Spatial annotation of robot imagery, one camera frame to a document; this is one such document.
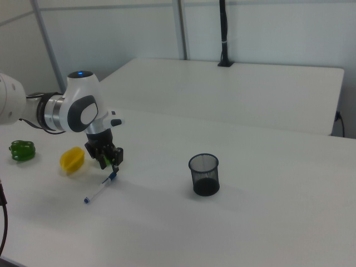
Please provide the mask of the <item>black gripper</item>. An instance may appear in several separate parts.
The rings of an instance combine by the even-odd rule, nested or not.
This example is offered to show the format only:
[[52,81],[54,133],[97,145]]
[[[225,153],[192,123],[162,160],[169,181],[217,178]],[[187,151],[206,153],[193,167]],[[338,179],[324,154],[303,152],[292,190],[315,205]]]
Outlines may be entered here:
[[101,170],[107,167],[107,162],[112,166],[112,171],[116,174],[119,165],[123,162],[123,149],[113,144],[111,130],[104,130],[96,134],[87,134],[88,141],[85,144],[89,155],[99,164]]

